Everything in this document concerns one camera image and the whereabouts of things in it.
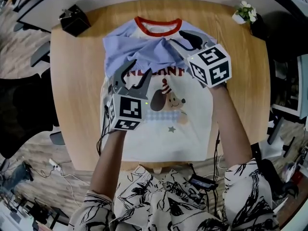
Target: round table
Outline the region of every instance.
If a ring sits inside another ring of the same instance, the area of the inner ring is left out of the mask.
[[[266,138],[270,112],[270,70],[264,41],[249,25],[232,20],[234,9],[199,0],[139,0],[87,13],[91,28],[77,38],[58,25],[51,32],[51,82],[64,141],[77,170],[94,170],[100,137],[100,93],[104,80],[102,38],[136,16],[155,21],[180,18],[213,36],[229,53],[228,90],[250,143]],[[218,132],[215,113],[207,157],[214,155]],[[122,169],[167,167],[182,162],[122,162]]]

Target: potted plant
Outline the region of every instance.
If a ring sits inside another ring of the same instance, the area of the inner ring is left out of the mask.
[[[257,20],[256,9],[246,1],[242,1],[240,6],[236,7],[236,12],[233,14],[232,19],[237,24],[244,24],[246,22],[252,24]]]

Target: patterned shirt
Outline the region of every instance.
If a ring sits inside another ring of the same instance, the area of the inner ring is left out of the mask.
[[[203,195],[174,170],[158,180],[139,166],[127,181],[129,184],[116,192],[116,215],[110,198],[88,191],[68,230],[279,230],[270,186],[255,159],[225,172],[224,220],[209,214]]]

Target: black and white marker cube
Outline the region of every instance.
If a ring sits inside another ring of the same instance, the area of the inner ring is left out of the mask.
[[[108,108],[110,129],[134,130],[145,119],[148,100],[115,93]]]
[[[213,87],[231,76],[231,59],[220,45],[201,50],[187,58],[192,75],[203,84]]]

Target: black box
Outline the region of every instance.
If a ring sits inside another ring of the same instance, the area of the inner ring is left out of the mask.
[[[91,27],[86,14],[77,5],[70,7],[68,12],[71,12],[69,16],[63,13],[59,17],[63,31],[77,37]]]

